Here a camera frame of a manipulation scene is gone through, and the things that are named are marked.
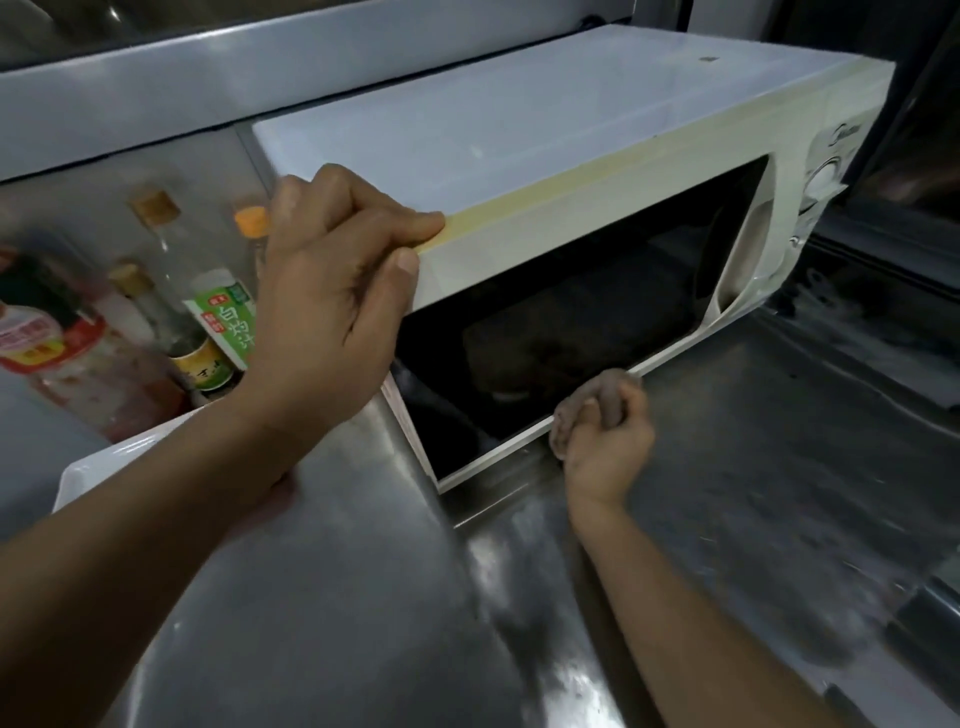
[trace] red label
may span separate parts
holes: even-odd
[[[223,333],[227,330],[224,325],[220,323],[220,319],[217,318],[217,314],[211,313],[210,311],[207,311],[204,314],[204,321],[209,324],[210,330],[214,333]]]
[[[79,318],[64,331],[52,316],[26,306],[4,306],[0,316],[0,366],[29,374],[55,366],[96,344],[103,319]]]

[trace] microwave top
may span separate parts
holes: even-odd
[[[447,214],[857,56],[605,26],[252,125],[277,175],[349,167]]]

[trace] microwave door opening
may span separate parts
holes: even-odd
[[[766,161],[408,315],[393,371],[437,478],[542,421],[590,377],[695,330]]]

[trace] cloth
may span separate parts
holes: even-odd
[[[623,399],[617,392],[621,381],[634,381],[634,378],[622,369],[608,369],[593,379],[581,384],[576,391],[557,405],[553,411],[553,427],[550,429],[550,449],[558,459],[566,457],[566,444],[570,433],[577,423],[577,417],[584,402],[594,398],[600,404],[600,421],[604,429],[616,427],[623,422]]]

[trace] white microwave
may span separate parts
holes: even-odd
[[[790,273],[893,64],[606,26],[252,125],[270,173],[336,162],[446,229],[384,393],[442,492]]]

